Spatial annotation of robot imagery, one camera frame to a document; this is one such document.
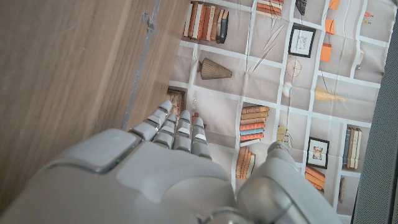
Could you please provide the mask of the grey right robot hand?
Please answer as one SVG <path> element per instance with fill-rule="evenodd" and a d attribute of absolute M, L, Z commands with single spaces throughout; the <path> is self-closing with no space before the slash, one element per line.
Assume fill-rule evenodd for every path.
<path fill-rule="evenodd" d="M 163 102 L 129 131 L 64 150 L 31 178 L 2 223 L 338 223 L 325 198 L 273 142 L 239 191 L 213 162 L 201 118 Z"/>

